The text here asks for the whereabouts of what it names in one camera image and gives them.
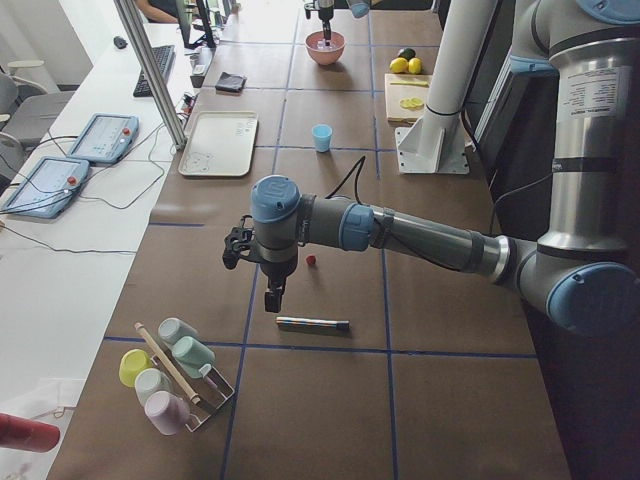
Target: white tray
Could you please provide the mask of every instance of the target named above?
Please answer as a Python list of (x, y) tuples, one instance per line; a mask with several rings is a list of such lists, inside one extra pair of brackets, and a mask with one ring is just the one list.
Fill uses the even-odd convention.
[(249, 172), (258, 129), (255, 112), (200, 112), (178, 172), (188, 177), (241, 177)]

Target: wooden cutting board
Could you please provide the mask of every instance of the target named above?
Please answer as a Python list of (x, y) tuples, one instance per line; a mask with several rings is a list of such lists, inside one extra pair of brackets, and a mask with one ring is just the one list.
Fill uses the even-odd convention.
[(431, 84), (431, 75), (409, 75), (385, 73), (384, 75), (384, 100), (387, 107), (387, 121), (389, 122), (415, 122), (424, 112), (420, 109), (407, 109), (400, 106), (400, 100), (404, 98), (419, 98), (427, 103), (429, 87), (416, 85), (397, 85), (395, 82), (427, 82)]

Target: keyboard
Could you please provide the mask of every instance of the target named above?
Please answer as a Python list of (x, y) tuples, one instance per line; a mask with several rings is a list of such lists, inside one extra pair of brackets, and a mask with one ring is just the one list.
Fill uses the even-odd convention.
[[(174, 52), (173, 45), (163, 45), (161, 47), (153, 47), (151, 49), (153, 51), (153, 57), (160, 69), (160, 73), (164, 78), (165, 82), (169, 78), (169, 73), (171, 72), (171, 66), (173, 65), (173, 60), (176, 57)], [(141, 71), (140, 76), (138, 77), (138, 82), (136, 83), (136, 88), (133, 90), (134, 97), (150, 97), (151, 96), (151, 88), (149, 87), (149, 82), (144, 76), (144, 73)]]

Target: red can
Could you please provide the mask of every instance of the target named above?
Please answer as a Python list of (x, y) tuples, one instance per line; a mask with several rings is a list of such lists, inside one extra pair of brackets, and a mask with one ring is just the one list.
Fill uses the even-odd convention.
[(0, 447), (48, 452), (60, 441), (55, 425), (0, 413)]

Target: person's arm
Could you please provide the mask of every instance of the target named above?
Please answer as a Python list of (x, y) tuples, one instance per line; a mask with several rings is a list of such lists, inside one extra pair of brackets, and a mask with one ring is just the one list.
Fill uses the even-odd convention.
[(149, 20), (153, 20), (159, 23), (178, 23), (178, 19), (167, 12), (154, 7), (149, 3), (149, 0), (136, 0), (136, 5), (142, 12), (142, 14)]

